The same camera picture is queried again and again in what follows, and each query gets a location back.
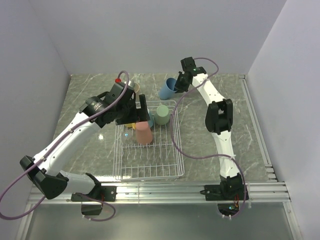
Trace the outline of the clear faceted drinking glass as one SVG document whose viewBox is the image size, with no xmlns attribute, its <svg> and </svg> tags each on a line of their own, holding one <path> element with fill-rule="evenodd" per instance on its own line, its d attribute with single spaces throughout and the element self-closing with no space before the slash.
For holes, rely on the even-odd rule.
<svg viewBox="0 0 320 240">
<path fill-rule="evenodd" d="M 124 148 L 131 148 L 135 143 L 133 132 L 131 130 L 124 131 L 121 135 L 121 142 Z"/>
</svg>

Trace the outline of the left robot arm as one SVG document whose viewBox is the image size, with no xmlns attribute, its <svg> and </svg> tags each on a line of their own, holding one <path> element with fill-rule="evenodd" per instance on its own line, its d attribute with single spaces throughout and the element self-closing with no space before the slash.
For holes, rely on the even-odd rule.
<svg viewBox="0 0 320 240">
<path fill-rule="evenodd" d="M 50 145 L 33 157 L 22 158 L 21 167 L 48 200 L 62 193 L 81 193 L 89 201 L 100 197 L 101 183 L 92 174 L 74 174 L 62 169 L 77 149 L 105 125 L 148 121 L 146 97 L 138 96 L 137 107 L 136 96 L 132 87 L 123 82 L 114 83 L 110 91 L 88 98 Z"/>
</svg>

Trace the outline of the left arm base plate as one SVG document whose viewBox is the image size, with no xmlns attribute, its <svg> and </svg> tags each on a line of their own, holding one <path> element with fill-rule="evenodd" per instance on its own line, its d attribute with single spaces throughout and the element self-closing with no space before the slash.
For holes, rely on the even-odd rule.
<svg viewBox="0 0 320 240">
<path fill-rule="evenodd" d="M 72 202 L 103 201 L 114 202 L 116 200 L 117 187 L 115 185 L 95 186 L 88 194 L 73 193 Z"/>
</svg>

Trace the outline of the yellow ceramic mug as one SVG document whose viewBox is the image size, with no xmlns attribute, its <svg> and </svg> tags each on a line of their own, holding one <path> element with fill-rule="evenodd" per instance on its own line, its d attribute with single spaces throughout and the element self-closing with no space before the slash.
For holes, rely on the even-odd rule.
<svg viewBox="0 0 320 240">
<path fill-rule="evenodd" d="M 135 130 L 136 129 L 136 123 L 135 122 L 133 122 L 133 123 L 127 123 L 127 124 L 125 124 L 124 125 L 126 128 L 128 128 L 128 129 L 133 129 L 133 130 Z"/>
</svg>

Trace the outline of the salmon pink plastic tumbler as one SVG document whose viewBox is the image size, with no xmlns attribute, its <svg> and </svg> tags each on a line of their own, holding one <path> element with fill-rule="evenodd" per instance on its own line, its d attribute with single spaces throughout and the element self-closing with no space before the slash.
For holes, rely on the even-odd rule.
<svg viewBox="0 0 320 240">
<path fill-rule="evenodd" d="M 153 140 L 153 134 L 147 121 L 137 122 L 135 125 L 136 141 L 141 145 L 150 144 Z"/>
</svg>

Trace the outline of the light blue ceramic mug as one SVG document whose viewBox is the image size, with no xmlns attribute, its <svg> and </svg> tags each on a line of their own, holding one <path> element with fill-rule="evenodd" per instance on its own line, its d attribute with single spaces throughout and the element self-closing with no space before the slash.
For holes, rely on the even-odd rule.
<svg viewBox="0 0 320 240">
<path fill-rule="evenodd" d="M 152 128 L 154 125 L 154 116 L 149 110 L 148 110 L 148 115 L 149 115 L 148 125 L 150 128 Z"/>
</svg>

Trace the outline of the blue plastic tumbler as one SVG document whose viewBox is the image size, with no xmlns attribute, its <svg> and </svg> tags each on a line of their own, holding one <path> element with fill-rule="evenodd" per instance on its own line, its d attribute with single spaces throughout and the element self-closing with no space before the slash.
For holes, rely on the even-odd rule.
<svg viewBox="0 0 320 240">
<path fill-rule="evenodd" d="M 162 88 L 160 89 L 158 96 L 161 100 L 168 100 L 170 99 L 175 93 L 175 84 L 177 80 L 175 78 L 168 78 Z"/>
</svg>

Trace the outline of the green plastic tumbler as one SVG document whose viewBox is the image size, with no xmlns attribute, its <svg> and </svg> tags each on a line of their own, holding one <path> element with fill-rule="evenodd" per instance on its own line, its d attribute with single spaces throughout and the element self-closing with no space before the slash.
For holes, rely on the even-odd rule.
<svg viewBox="0 0 320 240">
<path fill-rule="evenodd" d="M 166 105 L 158 106 L 153 117 L 158 125 L 166 125 L 170 121 L 169 108 Z"/>
</svg>

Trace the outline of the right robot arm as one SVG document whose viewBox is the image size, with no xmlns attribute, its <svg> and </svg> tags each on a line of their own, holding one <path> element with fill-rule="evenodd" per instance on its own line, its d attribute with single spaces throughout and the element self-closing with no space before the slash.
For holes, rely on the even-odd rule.
<svg viewBox="0 0 320 240">
<path fill-rule="evenodd" d="M 244 200 L 247 197 L 247 187 L 244 174 L 235 160 L 232 146 L 233 102 L 226 99 L 210 81 L 209 75 L 202 66 L 196 66 L 195 59 L 186 57 L 181 61 L 182 71 L 174 85 L 177 93 L 184 93 L 178 100 L 197 90 L 207 105 L 205 127 L 211 133 L 216 144 L 217 154 L 209 158 L 218 157 L 220 164 L 220 184 L 217 193 L 213 193 L 218 200 Z"/>
</svg>

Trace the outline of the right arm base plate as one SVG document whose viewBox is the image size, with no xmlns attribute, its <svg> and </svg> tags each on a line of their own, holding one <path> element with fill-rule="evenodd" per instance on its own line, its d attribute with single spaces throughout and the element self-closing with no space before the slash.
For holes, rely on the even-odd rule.
<svg viewBox="0 0 320 240">
<path fill-rule="evenodd" d="M 205 196 L 206 201 L 233 201 L 244 199 L 244 187 L 233 189 L 229 185 L 222 186 L 218 184 L 205 185 L 200 191 L 201 195 Z"/>
</svg>

